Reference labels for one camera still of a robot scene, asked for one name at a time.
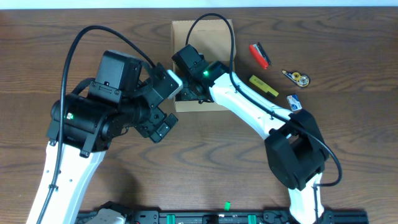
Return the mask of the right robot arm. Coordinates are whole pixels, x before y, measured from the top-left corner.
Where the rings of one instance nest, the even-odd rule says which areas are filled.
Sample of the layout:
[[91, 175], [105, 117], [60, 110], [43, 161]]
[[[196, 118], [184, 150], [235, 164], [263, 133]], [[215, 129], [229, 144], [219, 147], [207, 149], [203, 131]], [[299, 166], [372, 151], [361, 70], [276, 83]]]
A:
[[232, 111], [264, 140], [268, 165], [287, 187], [290, 214], [299, 223], [315, 223], [324, 208], [318, 194], [328, 153], [315, 118], [305, 110], [281, 108], [242, 82], [223, 62], [209, 63], [186, 45], [172, 60], [190, 88]]

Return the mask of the brown cardboard box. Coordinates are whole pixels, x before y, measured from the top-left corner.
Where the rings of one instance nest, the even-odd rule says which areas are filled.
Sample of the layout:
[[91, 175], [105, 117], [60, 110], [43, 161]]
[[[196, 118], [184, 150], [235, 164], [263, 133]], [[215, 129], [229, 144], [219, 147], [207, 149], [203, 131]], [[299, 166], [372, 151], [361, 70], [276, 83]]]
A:
[[[229, 65], [231, 50], [231, 35], [224, 20], [173, 21], [171, 26], [172, 54], [181, 50], [188, 42], [205, 60], [214, 62], [219, 60]], [[173, 71], [183, 80], [183, 89], [174, 96], [174, 106], [177, 112], [226, 111], [227, 108], [217, 103], [199, 103], [202, 96], [191, 92], [184, 73], [173, 64]]]

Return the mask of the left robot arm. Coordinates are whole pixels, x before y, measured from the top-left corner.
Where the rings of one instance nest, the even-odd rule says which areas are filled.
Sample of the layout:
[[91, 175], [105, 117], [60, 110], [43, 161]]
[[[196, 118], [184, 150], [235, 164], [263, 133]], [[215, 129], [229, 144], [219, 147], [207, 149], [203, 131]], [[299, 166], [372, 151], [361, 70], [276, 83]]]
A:
[[95, 78], [56, 101], [47, 131], [45, 167], [27, 221], [74, 222], [85, 191], [111, 141], [134, 128], [160, 142], [177, 123], [160, 104], [183, 87], [162, 65], [107, 50]]

